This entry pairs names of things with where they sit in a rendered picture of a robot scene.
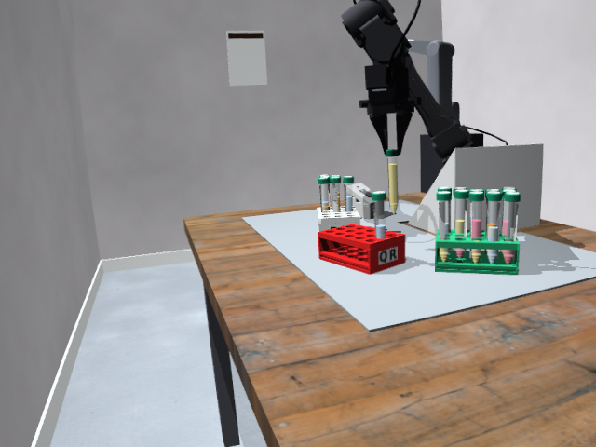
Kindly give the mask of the green test tube rack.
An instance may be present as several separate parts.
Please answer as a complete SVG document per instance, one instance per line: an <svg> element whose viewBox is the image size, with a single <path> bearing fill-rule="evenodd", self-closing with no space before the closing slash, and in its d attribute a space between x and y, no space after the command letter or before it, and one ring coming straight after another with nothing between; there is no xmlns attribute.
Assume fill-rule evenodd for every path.
<svg viewBox="0 0 596 447"><path fill-rule="evenodd" d="M500 231L500 238L498 241L488 241L488 237L485 235L485 230L481 230L481 241L473 241L470 239L470 230L467 230L467 235L465 237L456 237L455 234L455 230L451 229L449 240L440 240L438 229L435 247L435 272L518 275L520 242L517 237L514 242L506 242ZM516 250L515 261L512 260L510 264L506 264L502 251L499 251L498 260L496 259L494 264L490 264L487 254L484 254L485 252L482 251L481 258L476 264L473 263L472 258L470 260L469 251L467 251L462 258L457 258L456 251L449 250L447 262L442 262L439 256L439 248Z"/></svg>

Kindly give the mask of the white tube rack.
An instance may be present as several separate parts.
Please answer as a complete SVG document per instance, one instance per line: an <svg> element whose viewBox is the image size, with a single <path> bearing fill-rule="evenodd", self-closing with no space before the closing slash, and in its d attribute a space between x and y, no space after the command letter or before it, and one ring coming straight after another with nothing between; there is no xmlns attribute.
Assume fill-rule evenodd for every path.
<svg viewBox="0 0 596 447"><path fill-rule="evenodd" d="M330 207L329 213L322 213L321 208L318 208L319 232L350 224L360 225L360 216L354 206L351 212L345 212L345 207L341 207L341 212L333 212Z"/></svg>

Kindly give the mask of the conical tube with yellow liquid and green cap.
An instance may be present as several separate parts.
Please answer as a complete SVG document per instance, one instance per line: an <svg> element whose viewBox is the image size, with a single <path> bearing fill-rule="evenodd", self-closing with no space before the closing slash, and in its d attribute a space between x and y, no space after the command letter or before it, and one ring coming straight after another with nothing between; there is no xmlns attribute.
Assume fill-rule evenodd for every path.
<svg viewBox="0 0 596 447"><path fill-rule="evenodd" d="M398 149L386 150L387 167L388 167L388 192L389 192L389 207L391 207L393 215L396 214L399 205L398 198L398 170L397 170L397 156L399 156Z"/></svg>

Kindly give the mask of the red test tube rack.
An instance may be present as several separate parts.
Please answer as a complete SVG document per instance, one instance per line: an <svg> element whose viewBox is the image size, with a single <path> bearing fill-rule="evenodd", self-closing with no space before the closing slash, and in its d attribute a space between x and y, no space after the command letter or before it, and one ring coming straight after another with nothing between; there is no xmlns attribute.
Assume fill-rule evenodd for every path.
<svg viewBox="0 0 596 447"><path fill-rule="evenodd" d="M405 234L386 231L386 238L379 239L374 228L357 224L324 230L318 232L318 255L371 275L405 263Z"/></svg>

